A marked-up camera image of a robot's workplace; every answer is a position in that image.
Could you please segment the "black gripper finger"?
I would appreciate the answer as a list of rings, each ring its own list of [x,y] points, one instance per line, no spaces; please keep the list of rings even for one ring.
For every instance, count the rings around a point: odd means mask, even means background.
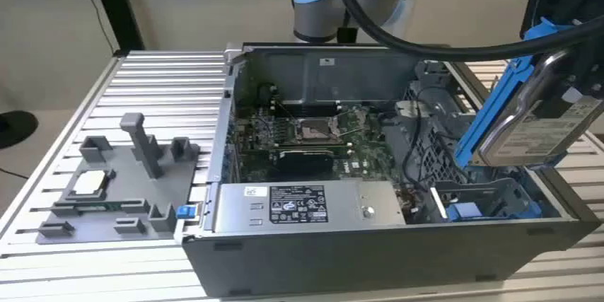
[[[602,42],[585,42],[570,49],[553,81],[545,86],[537,118],[560,118],[582,96],[602,99]]]

